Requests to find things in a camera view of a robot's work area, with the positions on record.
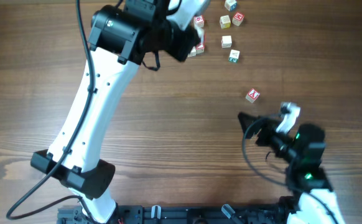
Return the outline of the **yellow sided wooden block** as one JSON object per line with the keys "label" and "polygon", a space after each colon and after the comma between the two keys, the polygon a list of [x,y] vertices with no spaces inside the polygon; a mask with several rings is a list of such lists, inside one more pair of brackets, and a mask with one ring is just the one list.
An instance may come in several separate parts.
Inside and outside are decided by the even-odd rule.
{"label": "yellow sided wooden block", "polygon": [[227,29],[231,25],[231,20],[229,15],[221,16],[220,17],[220,27],[221,29]]}

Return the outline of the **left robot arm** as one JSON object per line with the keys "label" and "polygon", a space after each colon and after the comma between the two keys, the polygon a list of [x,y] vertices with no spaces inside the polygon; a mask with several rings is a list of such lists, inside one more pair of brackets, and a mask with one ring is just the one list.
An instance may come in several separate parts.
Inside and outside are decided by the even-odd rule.
{"label": "left robot arm", "polygon": [[106,129],[145,54],[165,51],[183,62],[200,37],[191,21],[208,1],[126,1],[106,5],[91,20],[85,74],[65,123],[50,147],[30,164],[70,189],[91,223],[114,220],[109,185],[115,167],[101,159]]}

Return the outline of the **red Y letter block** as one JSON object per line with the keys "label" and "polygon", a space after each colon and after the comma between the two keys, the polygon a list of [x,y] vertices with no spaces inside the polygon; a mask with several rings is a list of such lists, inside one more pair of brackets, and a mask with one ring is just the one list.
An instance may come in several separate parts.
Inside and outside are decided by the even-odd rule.
{"label": "red Y letter block", "polygon": [[248,93],[246,95],[246,99],[249,102],[254,103],[259,98],[259,95],[260,95],[260,92],[258,92],[254,88],[252,88],[248,91]]}

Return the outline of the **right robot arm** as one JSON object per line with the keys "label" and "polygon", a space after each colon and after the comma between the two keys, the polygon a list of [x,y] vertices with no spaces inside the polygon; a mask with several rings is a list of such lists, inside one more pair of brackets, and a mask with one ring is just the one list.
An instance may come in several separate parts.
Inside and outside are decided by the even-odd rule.
{"label": "right robot arm", "polygon": [[[299,126],[294,137],[288,133],[278,133],[281,123],[270,116],[238,114],[243,131],[241,148],[247,165],[263,179],[286,187],[291,197],[280,201],[284,223],[344,223],[337,202],[337,196],[325,169],[321,167],[326,148],[325,131],[312,123]],[[259,172],[248,158],[246,141],[256,136],[256,145],[270,147],[277,158],[283,159],[285,181],[274,180]]]}

